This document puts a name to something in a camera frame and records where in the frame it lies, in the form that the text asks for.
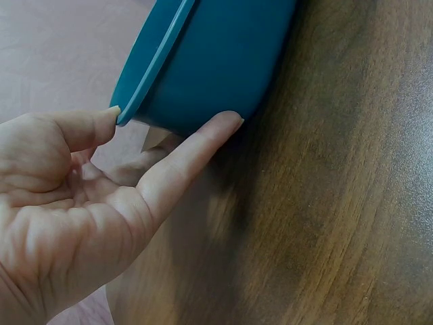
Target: plastic container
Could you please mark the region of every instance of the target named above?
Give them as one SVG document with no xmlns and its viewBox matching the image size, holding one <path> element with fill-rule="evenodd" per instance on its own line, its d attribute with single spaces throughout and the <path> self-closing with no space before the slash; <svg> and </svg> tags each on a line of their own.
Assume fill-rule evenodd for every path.
<svg viewBox="0 0 433 325">
<path fill-rule="evenodd" d="M 111 106 L 189 135 L 224 110 L 248 118 L 273 76 L 295 0 L 157 0 Z"/>
</svg>

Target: floor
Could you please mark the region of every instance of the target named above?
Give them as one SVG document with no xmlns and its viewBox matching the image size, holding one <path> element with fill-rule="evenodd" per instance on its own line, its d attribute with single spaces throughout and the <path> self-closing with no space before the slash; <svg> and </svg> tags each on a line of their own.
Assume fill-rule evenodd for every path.
<svg viewBox="0 0 433 325">
<path fill-rule="evenodd" d="M 154 0 L 2 0 L 0 123 L 26 112 L 108 107 Z M 147 127 L 130 123 L 97 151 L 109 169 L 140 152 Z M 105 288 L 51 325 L 112 324 Z"/>
</svg>

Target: palm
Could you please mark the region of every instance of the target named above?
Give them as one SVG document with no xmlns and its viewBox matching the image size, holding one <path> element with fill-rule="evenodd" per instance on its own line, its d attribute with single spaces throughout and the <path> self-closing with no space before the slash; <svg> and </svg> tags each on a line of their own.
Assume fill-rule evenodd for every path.
<svg viewBox="0 0 433 325">
<path fill-rule="evenodd" d="M 110 175 L 90 161 L 92 148 L 113 136 L 115 117 L 96 116 L 90 125 L 79 121 L 73 137 L 58 116 L 0 125 L 7 135 L 0 139 L 0 238 L 7 243 L 0 248 L 0 266 L 40 304 L 32 308 L 42 318 L 122 272 L 239 124 L 237 115 L 226 114 L 140 179 L 164 150 L 145 153 Z"/>
</svg>

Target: teal lid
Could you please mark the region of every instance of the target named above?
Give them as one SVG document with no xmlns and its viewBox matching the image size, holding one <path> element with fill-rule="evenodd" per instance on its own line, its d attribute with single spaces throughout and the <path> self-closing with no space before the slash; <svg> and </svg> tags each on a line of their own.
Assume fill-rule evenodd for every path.
<svg viewBox="0 0 433 325">
<path fill-rule="evenodd" d="M 118 105 L 117 124 L 126 125 L 140 107 L 165 63 L 195 0 L 157 1 L 131 50 L 111 106 Z"/>
</svg>

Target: wooden table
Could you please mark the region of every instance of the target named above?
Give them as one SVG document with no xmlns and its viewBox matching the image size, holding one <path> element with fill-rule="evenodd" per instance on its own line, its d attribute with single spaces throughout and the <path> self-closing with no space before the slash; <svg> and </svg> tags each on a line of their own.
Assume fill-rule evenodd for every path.
<svg viewBox="0 0 433 325">
<path fill-rule="evenodd" d="M 108 288 L 116 325 L 433 323 L 433 1 L 311 0 L 266 109 Z"/>
</svg>

